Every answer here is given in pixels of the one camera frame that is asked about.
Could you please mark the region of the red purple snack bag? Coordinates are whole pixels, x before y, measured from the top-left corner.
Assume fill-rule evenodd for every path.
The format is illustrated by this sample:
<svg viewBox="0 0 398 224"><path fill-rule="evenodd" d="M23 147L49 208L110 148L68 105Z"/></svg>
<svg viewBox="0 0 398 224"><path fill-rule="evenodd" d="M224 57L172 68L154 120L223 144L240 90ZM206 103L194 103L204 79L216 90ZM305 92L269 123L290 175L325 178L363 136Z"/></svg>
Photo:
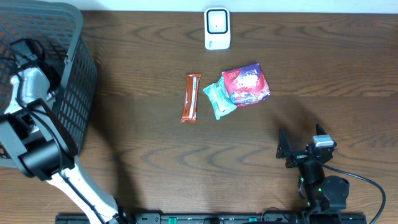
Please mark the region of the red purple snack bag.
<svg viewBox="0 0 398 224"><path fill-rule="evenodd" d="M238 107L267 99L270 88L258 63L221 73L230 100Z"/></svg>

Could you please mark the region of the teal snack packet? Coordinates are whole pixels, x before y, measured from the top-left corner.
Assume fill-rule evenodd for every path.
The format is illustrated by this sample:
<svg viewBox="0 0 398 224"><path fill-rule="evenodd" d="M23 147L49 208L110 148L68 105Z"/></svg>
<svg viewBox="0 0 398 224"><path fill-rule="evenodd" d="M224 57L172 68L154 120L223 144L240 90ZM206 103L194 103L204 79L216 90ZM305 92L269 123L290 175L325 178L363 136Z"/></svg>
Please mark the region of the teal snack packet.
<svg viewBox="0 0 398 224"><path fill-rule="evenodd" d="M216 120L219 120L222 116L230 114L230 112L237 108L229 98L223 77L221 77L216 83L212 83L204 88L203 92L211 102Z"/></svg>

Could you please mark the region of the orange red snack bar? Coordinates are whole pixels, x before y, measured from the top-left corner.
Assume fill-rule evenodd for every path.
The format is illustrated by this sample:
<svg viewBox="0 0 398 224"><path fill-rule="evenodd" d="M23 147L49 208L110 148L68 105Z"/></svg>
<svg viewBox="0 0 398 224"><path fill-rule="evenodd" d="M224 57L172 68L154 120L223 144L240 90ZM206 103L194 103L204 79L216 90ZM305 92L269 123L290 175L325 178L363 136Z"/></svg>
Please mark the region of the orange red snack bar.
<svg viewBox="0 0 398 224"><path fill-rule="evenodd" d="M197 121L197 97L200 78L200 73L186 75L187 84L181 123L196 123Z"/></svg>

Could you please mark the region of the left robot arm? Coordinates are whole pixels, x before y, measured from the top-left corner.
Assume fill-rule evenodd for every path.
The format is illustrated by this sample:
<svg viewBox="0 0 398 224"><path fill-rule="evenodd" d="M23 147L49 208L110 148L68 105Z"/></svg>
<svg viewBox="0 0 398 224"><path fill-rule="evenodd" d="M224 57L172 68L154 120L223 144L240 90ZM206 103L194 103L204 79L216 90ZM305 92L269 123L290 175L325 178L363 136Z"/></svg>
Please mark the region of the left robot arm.
<svg viewBox="0 0 398 224"><path fill-rule="evenodd" d="M35 39L10 44L14 67L11 102L1 115L1 165L60 189L85 213L89 223L129 223L113 196L102 190L79 160L88 116L88 94L62 88L59 73Z"/></svg>

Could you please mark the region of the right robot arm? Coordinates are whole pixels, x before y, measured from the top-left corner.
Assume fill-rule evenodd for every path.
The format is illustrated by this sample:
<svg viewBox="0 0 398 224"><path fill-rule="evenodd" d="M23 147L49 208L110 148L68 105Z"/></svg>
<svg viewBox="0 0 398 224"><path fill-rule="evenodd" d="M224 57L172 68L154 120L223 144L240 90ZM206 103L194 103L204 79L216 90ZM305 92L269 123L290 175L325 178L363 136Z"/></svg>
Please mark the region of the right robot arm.
<svg viewBox="0 0 398 224"><path fill-rule="evenodd" d="M317 124L316 135L304 150L292 150L283 129L279 130L276 158L285 159L286 168L299 169L298 191L307 208L291 217L291 223L341 223L346 209L349 182L336 175L326 176L323 166L333 158L337 143Z"/></svg>

